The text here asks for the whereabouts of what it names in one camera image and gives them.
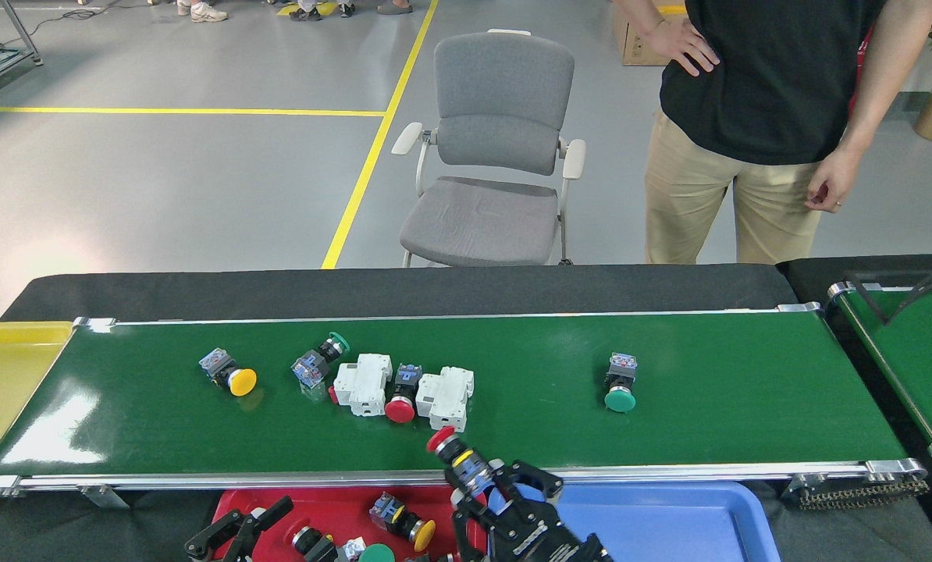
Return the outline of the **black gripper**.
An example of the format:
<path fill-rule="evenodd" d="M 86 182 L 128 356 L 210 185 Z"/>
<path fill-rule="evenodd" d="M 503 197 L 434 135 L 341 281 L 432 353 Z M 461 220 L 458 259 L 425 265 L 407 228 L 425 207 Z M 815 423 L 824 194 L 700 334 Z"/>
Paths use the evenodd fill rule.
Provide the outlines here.
<path fill-rule="evenodd" d="M 452 496 L 458 561 L 613 561 L 596 533 L 580 540 L 563 526 L 556 509 L 560 478 L 524 461 L 492 466 L 492 491 L 503 506 L 489 508 L 489 530 L 470 519 L 463 496 Z M 495 539 L 512 540 L 504 548 Z"/>

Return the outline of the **person's left hand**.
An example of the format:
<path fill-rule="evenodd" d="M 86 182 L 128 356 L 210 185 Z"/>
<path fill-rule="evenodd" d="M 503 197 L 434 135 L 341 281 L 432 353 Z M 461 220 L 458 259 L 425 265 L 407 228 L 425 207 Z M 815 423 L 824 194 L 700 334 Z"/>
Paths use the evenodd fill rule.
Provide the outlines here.
<path fill-rule="evenodd" d="M 837 213 L 856 182 L 863 154 L 845 148 L 831 152 L 816 168 L 808 188 L 805 206 L 811 211 Z"/>

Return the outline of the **person's right hand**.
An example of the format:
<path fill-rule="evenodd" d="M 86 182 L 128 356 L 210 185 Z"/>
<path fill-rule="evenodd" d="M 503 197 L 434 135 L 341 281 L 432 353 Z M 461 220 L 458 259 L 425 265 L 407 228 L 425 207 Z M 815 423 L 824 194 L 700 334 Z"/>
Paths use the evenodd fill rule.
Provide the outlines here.
<path fill-rule="evenodd" d="M 693 77 L 720 65 L 720 56 L 688 19 L 663 20 L 645 32 L 644 40 L 652 51 L 676 62 Z"/>

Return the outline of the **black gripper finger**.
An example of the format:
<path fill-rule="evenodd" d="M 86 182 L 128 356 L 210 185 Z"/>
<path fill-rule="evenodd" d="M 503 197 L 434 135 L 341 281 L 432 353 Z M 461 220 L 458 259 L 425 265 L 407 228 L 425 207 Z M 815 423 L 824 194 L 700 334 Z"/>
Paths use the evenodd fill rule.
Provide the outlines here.
<path fill-rule="evenodd" d="M 237 561 L 251 561 L 261 534 L 284 519 L 293 509 L 290 496 L 284 496 L 259 514 L 252 512 L 242 521 L 237 533 Z"/>
<path fill-rule="evenodd" d="M 214 553 L 237 533 L 242 524 L 239 511 L 230 511 L 185 542 L 185 555 L 191 561 L 212 561 Z"/>

